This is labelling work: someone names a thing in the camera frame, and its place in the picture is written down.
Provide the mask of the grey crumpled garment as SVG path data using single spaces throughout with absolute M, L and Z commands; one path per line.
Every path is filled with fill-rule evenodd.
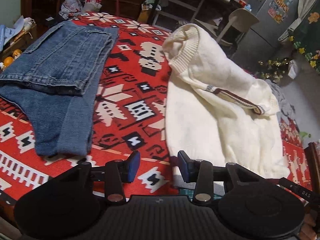
M 278 121 L 282 119 L 286 124 L 289 124 L 290 120 L 295 120 L 296 111 L 294 105 L 292 105 L 286 98 L 283 90 L 273 83 L 271 80 L 267 79 L 266 82 L 270 86 L 272 93 L 276 97 L 279 105 L 279 112 L 277 113 Z

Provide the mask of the green Christmas banner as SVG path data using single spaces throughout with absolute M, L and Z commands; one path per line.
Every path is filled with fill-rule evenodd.
M 317 0 L 300 25 L 290 36 L 293 47 L 319 74 L 320 22 L 319 0 Z

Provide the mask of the beige plastic chair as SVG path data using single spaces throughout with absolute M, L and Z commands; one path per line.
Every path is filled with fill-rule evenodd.
M 219 35 L 217 35 L 216 30 L 218 29 L 218 26 L 195 19 L 195 23 L 201 26 L 204 30 L 206 30 L 217 43 L 220 43 L 223 46 L 228 47 L 230 47 L 233 44 L 233 42 L 227 42 L 223 39 L 223 37 L 225 36 L 230 27 L 233 27 L 240 33 L 244 34 L 249 31 L 251 26 L 259 22 L 259 19 L 250 11 L 241 8 L 236 9 L 229 15 L 228 23 L 225 25 L 225 27 L 222 29 Z

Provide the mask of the white shelf unit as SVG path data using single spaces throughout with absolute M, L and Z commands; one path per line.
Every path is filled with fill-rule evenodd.
M 152 25 L 173 31 L 180 24 L 193 22 L 204 0 L 159 0 L 159 11 L 153 16 Z

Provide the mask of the red patterned Christmas blanket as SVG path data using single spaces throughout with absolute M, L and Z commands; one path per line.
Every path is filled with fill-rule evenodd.
M 95 96 L 91 149 L 85 156 L 38 155 L 31 122 L 18 106 L 1 97 L 1 205 L 12 212 L 23 195 L 80 162 L 98 167 L 133 151 L 140 152 L 142 161 L 134 182 L 125 186 L 125 196 L 175 194 L 181 173 L 177 156 L 170 156 L 166 143 L 171 68 L 163 53 L 163 43 L 171 34 L 106 13 L 87 13 L 69 21 L 118 29 Z M 282 121 L 279 127 L 290 171 L 286 178 L 310 189 L 298 132 Z

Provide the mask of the white printed plastic bag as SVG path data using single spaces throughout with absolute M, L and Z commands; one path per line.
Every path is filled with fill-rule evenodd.
M 66 20 L 70 17 L 79 15 L 81 10 L 82 4 L 79 0 L 65 0 L 61 5 L 59 15 Z

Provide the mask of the grey refrigerator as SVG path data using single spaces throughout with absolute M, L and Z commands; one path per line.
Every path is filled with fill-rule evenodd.
M 259 62 L 272 58 L 279 49 L 278 38 L 297 18 L 298 0 L 245 0 L 259 23 L 251 26 L 238 44 L 232 61 L 255 72 Z

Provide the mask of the folded blue denim jeans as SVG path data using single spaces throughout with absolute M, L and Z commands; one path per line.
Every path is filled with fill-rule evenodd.
M 117 28 L 61 22 L 1 73 L 1 97 L 31 122 L 38 155 L 88 154 L 95 96 L 117 38 Z

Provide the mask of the cream knit sweater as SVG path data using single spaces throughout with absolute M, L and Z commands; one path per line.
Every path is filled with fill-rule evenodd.
M 172 158 L 183 150 L 215 166 L 237 163 L 264 178 L 287 177 L 268 83 L 230 60 L 201 27 L 186 24 L 163 43 L 171 68 L 165 113 Z

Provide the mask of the dark wooden desk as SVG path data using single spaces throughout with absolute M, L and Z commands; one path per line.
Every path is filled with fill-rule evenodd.
M 154 0 L 147 24 L 173 31 L 178 25 L 204 22 L 216 17 L 227 19 L 244 6 L 235 0 Z

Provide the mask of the small decorated Christmas tree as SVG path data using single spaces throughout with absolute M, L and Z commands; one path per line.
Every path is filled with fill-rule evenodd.
M 272 83 L 279 83 L 289 72 L 289 62 L 290 58 L 288 57 L 281 60 L 259 61 L 256 76 L 263 80 L 270 80 Z

